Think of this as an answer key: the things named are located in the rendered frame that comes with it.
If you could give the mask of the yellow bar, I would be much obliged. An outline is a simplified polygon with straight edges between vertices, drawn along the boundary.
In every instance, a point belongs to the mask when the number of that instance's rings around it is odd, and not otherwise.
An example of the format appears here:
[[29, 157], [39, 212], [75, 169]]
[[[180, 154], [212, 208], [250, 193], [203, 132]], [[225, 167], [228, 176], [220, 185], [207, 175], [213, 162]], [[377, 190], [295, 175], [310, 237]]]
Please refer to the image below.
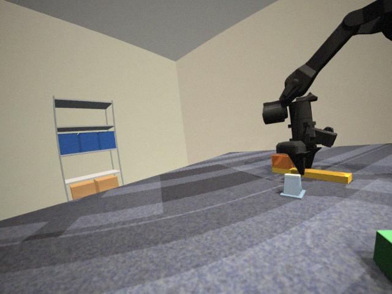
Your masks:
[[[272, 170], [276, 173], [300, 175], [295, 164], [289, 158], [288, 154], [275, 154], [271, 156]], [[342, 173], [335, 171], [306, 169], [301, 177], [321, 179], [338, 183], [346, 183], [352, 181], [352, 173]]]

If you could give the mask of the green block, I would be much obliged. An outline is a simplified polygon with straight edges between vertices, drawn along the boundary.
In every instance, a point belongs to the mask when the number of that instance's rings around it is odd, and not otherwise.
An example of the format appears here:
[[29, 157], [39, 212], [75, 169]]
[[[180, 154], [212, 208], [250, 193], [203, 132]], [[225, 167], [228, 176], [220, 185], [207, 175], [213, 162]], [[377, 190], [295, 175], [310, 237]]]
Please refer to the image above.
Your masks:
[[392, 230], [376, 231], [373, 260], [392, 279]]

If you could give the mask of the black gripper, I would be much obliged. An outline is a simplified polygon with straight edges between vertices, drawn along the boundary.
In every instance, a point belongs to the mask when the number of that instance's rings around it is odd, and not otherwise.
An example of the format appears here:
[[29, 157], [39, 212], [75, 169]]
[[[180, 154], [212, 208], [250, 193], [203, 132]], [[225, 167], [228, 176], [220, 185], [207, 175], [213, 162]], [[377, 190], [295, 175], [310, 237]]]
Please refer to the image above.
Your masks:
[[316, 125], [316, 121], [312, 121], [312, 118], [296, 119], [291, 121], [288, 128], [292, 128], [292, 138], [290, 141], [279, 142], [276, 145], [276, 153], [288, 154], [292, 162], [295, 164], [299, 174], [304, 175], [305, 168], [311, 169], [314, 156], [322, 147], [314, 141], [311, 143], [305, 143], [305, 133], [309, 124], [313, 127]]

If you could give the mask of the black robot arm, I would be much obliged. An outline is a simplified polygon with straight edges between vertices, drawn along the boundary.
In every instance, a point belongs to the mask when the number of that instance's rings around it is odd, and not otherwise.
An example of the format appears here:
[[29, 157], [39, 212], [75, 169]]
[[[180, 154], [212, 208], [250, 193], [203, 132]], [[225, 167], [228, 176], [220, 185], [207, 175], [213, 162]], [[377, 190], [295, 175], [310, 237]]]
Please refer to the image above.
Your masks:
[[[288, 118], [287, 107], [291, 121], [312, 118], [311, 102], [317, 101], [318, 97], [311, 92], [305, 97], [303, 95], [311, 87], [317, 74], [352, 36], [379, 32], [392, 41], [392, 0], [376, 0], [348, 13], [310, 60], [287, 77], [279, 100], [263, 104], [264, 123], [284, 122]], [[334, 133], [332, 127], [318, 129], [314, 123], [312, 125], [313, 127], [309, 124], [306, 129], [305, 143], [314, 141], [329, 148], [334, 145], [337, 133]]]

